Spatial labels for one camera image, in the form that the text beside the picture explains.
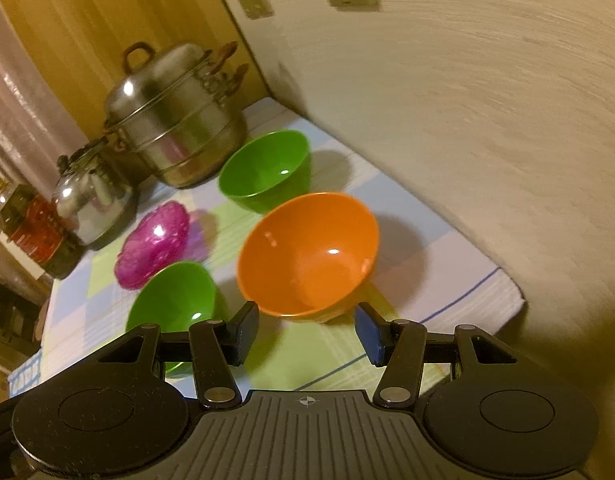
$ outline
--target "pot lid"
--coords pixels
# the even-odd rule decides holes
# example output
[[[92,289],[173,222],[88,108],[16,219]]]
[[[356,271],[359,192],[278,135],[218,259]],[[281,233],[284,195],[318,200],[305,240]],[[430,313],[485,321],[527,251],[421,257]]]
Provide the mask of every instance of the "pot lid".
[[[130,65],[129,56],[142,50],[148,56],[141,65]],[[156,53],[149,44],[139,41],[123,52],[123,71],[128,75],[105,99],[108,124],[116,124],[141,109],[204,62],[212,53],[195,43],[180,43]]]

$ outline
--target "crosshair marking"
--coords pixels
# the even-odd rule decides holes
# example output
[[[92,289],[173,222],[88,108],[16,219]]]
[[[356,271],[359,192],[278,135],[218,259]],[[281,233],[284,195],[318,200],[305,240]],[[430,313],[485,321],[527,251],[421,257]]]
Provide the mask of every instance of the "crosshair marking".
[[[309,395],[306,395],[305,397],[301,397],[299,399],[299,402],[301,404],[303,404],[303,406],[305,406],[306,408],[310,407],[312,404],[314,404],[316,402],[316,399],[314,397],[311,397]]]

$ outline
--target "red label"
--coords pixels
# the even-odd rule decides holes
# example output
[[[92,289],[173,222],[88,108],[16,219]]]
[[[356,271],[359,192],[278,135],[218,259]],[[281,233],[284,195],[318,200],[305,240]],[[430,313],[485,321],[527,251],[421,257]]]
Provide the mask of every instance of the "red label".
[[[10,238],[42,266],[65,239],[65,231],[54,216],[50,203],[37,195],[30,202],[23,223]]]

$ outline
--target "glass jar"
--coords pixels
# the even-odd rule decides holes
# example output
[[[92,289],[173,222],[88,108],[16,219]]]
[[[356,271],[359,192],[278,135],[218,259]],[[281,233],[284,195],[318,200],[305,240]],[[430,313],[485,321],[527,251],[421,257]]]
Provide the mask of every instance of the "glass jar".
[[[0,222],[3,232],[53,278],[67,277],[85,250],[53,206],[27,184],[0,178]]]

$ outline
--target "plastic bowl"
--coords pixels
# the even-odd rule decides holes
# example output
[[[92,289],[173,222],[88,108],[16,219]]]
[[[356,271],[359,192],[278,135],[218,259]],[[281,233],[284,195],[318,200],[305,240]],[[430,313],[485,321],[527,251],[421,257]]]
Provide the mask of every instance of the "plastic bowl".
[[[248,142],[219,174],[219,189],[233,202],[265,214],[309,191],[310,150],[305,135],[281,130]]]
[[[222,316],[220,298],[207,270],[195,262],[177,262],[154,275],[139,292],[125,330],[158,323],[161,332],[186,332],[198,321]],[[166,372],[181,364],[168,363]]]
[[[254,227],[239,255],[238,286],[265,314],[323,322],[363,299],[378,251],[379,225],[363,203],[307,194]]]

